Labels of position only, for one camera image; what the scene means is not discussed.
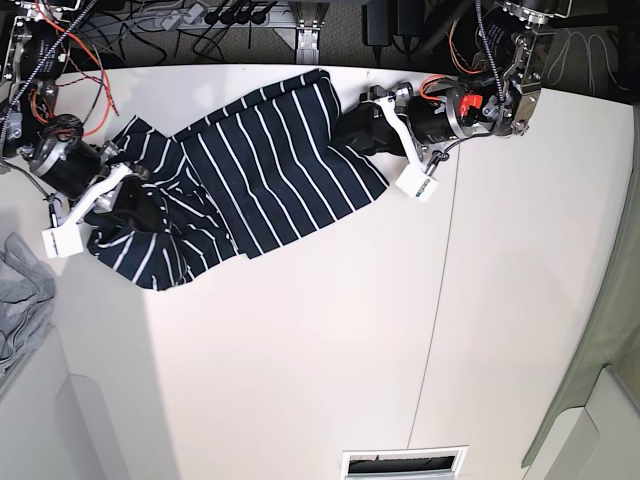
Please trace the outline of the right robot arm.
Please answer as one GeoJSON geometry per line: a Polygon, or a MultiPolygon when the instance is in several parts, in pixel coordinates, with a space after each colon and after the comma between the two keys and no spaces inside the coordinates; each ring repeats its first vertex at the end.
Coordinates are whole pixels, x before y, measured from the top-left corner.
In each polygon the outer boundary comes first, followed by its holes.
{"type": "Polygon", "coordinates": [[[77,36],[93,1],[19,1],[1,33],[1,167],[24,175],[48,204],[52,227],[76,225],[86,215],[153,232],[161,215],[145,196],[148,169],[137,166],[116,140],[88,143],[97,133],[86,117],[56,110],[58,80],[79,46],[97,66],[96,49],[77,36]]]}

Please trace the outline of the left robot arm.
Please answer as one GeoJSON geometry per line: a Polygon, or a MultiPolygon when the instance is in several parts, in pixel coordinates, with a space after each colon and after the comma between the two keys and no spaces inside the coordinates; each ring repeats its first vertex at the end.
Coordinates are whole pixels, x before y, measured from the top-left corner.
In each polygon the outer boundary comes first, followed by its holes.
{"type": "Polygon", "coordinates": [[[456,74],[432,75],[418,88],[370,87],[339,119],[333,146],[438,165],[471,139],[524,134],[553,41],[544,28],[571,6],[497,1],[485,9],[480,1],[445,1],[422,15],[415,2],[398,4],[390,36],[408,39],[407,54],[445,43],[456,74]]]}

